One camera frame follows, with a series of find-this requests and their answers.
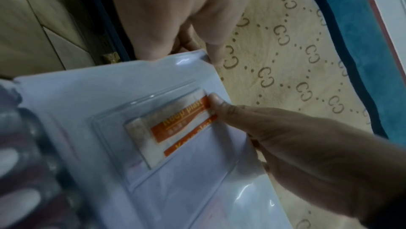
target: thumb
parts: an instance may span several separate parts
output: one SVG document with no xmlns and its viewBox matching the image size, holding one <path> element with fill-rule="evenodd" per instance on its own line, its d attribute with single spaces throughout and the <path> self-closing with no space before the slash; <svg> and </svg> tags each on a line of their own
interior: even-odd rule
<svg viewBox="0 0 406 229">
<path fill-rule="evenodd" d="M 229 104 L 215 93 L 211 93 L 208 98 L 218 118 L 230 126 L 255 136 L 266 125 L 266 116 L 245 109 L 245 106 Z"/>
</svg>

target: beige tile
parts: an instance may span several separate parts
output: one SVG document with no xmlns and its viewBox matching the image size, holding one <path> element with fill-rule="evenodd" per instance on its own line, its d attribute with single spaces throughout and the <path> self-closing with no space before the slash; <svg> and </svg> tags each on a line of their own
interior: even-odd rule
<svg viewBox="0 0 406 229">
<path fill-rule="evenodd" d="M 28 0 L 40 23 L 63 38 L 87 50 L 62 0 Z"/>
<path fill-rule="evenodd" d="M 44 30 L 66 70 L 95 66 L 92 56 L 88 52 L 63 39 L 49 29 L 44 28 Z"/>
<path fill-rule="evenodd" d="M 63 70 L 27 0 L 0 0 L 0 74 Z"/>
</svg>

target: red stripe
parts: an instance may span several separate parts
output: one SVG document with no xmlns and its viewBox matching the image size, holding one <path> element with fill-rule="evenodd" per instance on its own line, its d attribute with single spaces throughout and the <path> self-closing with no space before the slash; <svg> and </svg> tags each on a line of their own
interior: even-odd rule
<svg viewBox="0 0 406 229">
<path fill-rule="evenodd" d="M 397 54 L 397 52 L 395 50 L 395 46 L 392 43 L 392 40 L 391 40 L 391 38 L 389 36 L 389 33 L 388 33 L 388 30 L 386 29 L 385 23 L 384 23 L 384 21 L 382 19 L 382 16 L 381 16 L 381 12 L 379 12 L 379 9 L 378 9 L 378 6 L 376 5 L 375 0 L 368 0 L 368 1 L 369 1 L 369 4 L 370 4 L 371 8 L 372 8 L 372 11 L 373 11 L 373 13 L 375 15 L 375 18 L 378 21 L 378 24 L 379 24 L 379 26 L 380 26 L 380 28 L 382 30 L 382 33 L 383 33 L 383 35 L 384 35 L 384 37 L 386 39 L 386 43 L 389 46 L 389 50 L 392 53 L 393 59 L 395 60 L 395 63 L 396 63 L 396 66 L 398 67 L 398 70 L 401 73 L 403 83 L 406 85 L 405 71 L 403 70 L 403 66 L 402 66 L 402 63 L 401 63 L 401 61 L 399 59 L 399 56 L 398 56 L 398 54 Z"/>
</svg>

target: beige carpet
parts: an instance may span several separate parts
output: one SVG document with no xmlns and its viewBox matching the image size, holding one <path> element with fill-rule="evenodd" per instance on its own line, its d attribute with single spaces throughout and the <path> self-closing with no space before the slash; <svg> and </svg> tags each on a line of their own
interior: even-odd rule
<svg viewBox="0 0 406 229">
<path fill-rule="evenodd" d="M 314 0 L 251 0 L 227 50 L 218 73 L 234 104 L 329 117 L 371 131 Z M 271 180 L 293 228 L 362 228 Z"/>
</svg>

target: dark blue edge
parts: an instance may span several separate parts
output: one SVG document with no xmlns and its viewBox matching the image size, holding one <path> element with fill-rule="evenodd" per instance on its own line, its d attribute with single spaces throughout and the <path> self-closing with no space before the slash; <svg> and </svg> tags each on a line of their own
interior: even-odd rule
<svg viewBox="0 0 406 229">
<path fill-rule="evenodd" d="M 329 29 L 334 47 L 338 56 L 347 69 L 347 74 L 352 86 L 354 87 L 355 93 L 357 93 L 358 97 L 369 113 L 372 131 L 376 135 L 388 138 L 388 135 L 382 127 L 376 104 L 361 80 L 355 61 L 347 49 L 343 36 L 341 35 L 341 31 L 338 27 L 338 23 L 335 19 L 334 13 L 329 3 L 327 2 L 327 0 L 314 1 L 317 3 L 321 12 L 323 13 L 324 20 L 326 21 L 327 27 Z"/>
</svg>

